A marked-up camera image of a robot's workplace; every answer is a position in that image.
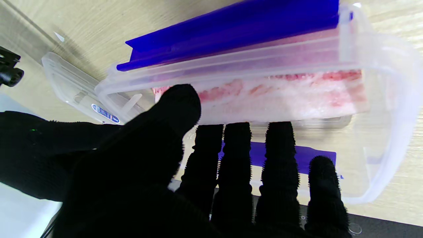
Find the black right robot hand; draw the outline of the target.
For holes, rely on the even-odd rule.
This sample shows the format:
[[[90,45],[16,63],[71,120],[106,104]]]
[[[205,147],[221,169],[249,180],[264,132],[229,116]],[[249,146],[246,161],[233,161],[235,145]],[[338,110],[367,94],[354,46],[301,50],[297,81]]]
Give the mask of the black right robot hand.
[[[62,202],[76,163],[119,128],[1,112],[0,181],[34,198]]]

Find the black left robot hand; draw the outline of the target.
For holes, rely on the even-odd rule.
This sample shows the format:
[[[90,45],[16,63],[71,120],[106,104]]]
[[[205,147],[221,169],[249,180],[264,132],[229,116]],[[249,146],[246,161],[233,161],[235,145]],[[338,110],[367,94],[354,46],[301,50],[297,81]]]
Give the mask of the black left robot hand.
[[[76,163],[54,238],[350,238],[334,163],[309,164],[304,228],[290,122],[271,122],[260,198],[253,205],[247,122],[199,126],[177,191],[168,188],[184,155],[183,137],[199,121],[189,84],[168,89]]]

